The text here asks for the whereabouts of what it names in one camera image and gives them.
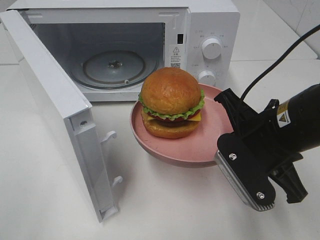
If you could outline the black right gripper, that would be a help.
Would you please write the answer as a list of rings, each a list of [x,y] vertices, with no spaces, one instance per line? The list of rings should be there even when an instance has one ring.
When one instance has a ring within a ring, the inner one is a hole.
[[[235,134],[240,137],[254,161],[286,193],[289,204],[300,203],[308,195],[293,165],[303,156],[280,141],[277,119],[279,100],[271,99],[265,110],[257,113],[230,89],[219,93],[215,102],[222,104]]]

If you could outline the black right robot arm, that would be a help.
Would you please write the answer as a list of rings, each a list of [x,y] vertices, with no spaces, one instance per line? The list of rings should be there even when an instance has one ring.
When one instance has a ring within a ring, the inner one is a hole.
[[[241,200],[257,211],[274,206],[273,183],[287,202],[307,196],[294,167],[302,152],[320,144],[320,86],[315,84],[280,103],[272,99],[262,112],[230,89],[215,97],[225,108],[233,131],[217,140],[217,163]]]

